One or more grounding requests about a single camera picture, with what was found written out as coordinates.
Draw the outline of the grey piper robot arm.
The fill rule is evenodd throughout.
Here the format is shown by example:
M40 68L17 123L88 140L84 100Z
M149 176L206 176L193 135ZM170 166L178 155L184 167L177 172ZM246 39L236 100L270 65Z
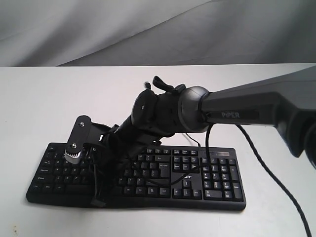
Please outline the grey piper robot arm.
M100 148L102 165L126 160L161 138L176 133L209 132L215 124L274 127L291 154L306 153L316 163L316 69L211 92L201 86L171 86L158 76L137 97L119 127L93 133L84 144Z

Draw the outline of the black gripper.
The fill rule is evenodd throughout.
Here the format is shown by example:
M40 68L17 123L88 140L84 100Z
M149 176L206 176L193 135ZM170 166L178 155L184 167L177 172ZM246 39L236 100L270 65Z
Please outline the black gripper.
M154 142L160 143L159 140L159 134L139 129L131 123L111 128L93 123L83 145L96 149L93 158L96 171L100 172L95 175L99 180L97 187L110 191L131 160Z

